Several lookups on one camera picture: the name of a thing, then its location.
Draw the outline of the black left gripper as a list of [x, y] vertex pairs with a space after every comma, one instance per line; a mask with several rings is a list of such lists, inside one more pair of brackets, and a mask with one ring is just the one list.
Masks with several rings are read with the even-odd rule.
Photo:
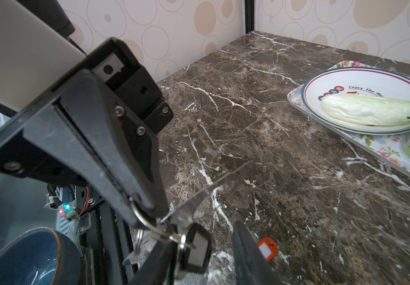
[[152, 218], [169, 207], [158, 133], [172, 120], [149, 72], [109, 39], [0, 129], [0, 173], [91, 185], [132, 228], [134, 202]]

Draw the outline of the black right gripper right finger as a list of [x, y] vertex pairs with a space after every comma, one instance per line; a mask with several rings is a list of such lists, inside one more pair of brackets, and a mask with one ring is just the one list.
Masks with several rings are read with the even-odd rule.
[[250, 231], [237, 220], [233, 225], [233, 255], [237, 285], [280, 285], [280, 277], [263, 257]]

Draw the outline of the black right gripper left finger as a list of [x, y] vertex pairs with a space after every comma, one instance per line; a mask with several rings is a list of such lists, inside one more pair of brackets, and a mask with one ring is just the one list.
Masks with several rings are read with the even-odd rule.
[[176, 243], [158, 241], [130, 285], [173, 285]]

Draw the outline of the red key tag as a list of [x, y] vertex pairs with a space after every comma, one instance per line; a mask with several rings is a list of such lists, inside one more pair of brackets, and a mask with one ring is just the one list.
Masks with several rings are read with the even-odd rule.
[[269, 237], [265, 237], [258, 243], [258, 248], [267, 262], [271, 261], [278, 253], [276, 242]]

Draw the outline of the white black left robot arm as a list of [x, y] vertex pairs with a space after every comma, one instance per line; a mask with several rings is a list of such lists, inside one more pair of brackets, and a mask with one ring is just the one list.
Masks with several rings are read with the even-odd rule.
[[92, 186], [133, 228], [169, 206], [158, 133], [173, 112], [129, 47], [83, 54], [17, 1], [0, 1], [0, 173]]

